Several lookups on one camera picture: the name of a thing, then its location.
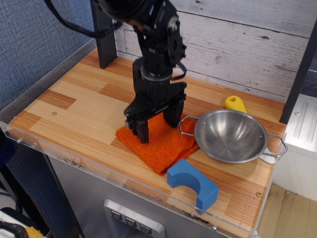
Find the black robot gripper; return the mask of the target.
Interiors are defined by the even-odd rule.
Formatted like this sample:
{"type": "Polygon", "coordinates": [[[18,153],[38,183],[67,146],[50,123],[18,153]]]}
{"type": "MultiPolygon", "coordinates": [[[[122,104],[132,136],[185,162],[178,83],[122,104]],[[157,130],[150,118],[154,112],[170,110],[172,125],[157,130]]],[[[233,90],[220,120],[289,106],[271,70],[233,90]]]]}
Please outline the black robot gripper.
{"type": "Polygon", "coordinates": [[[149,142],[148,121],[163,112],[163,118],[173,128],[177,127],[186,99],[185,82],[171,83],[171,68],[163,77],[150,75],[144,68],[144,60],[132,64],[135,99],[124,110],[126,126],[132,129],[141,143],[149,142]]]}

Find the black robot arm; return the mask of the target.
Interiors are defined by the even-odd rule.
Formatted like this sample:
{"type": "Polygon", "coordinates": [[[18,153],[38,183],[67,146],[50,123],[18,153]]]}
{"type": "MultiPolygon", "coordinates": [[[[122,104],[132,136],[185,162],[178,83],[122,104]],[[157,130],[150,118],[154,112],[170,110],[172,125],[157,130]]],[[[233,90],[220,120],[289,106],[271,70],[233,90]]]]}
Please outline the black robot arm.
{"type": "Polygon", "coordinates": [[[176,8],[168,0],[101,0],[102,11],[129,24],[137,34],[142,56],[133,62],[135,99],[125,109],[126,126],[142,143],[149,142],[148,120],[162,113],[176,127],[186,99],[181,63],[186,46],[176,8]]]}

